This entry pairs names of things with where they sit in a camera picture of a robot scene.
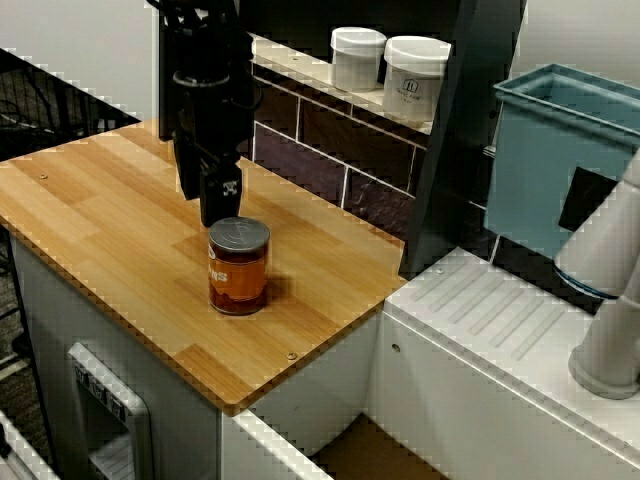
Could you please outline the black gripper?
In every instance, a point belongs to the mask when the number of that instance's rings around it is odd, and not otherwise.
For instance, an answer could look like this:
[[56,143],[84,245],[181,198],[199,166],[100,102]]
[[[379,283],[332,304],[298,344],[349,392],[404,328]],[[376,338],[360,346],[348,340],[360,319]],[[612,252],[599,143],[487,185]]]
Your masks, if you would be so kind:
[[200,198],[201,223],[211,227],[239,215],[238,146],[251,137],[254,80],[245,61],[194,59],[181,61],[173,80],[182,93],[172,134],[180,186],[186,200]]

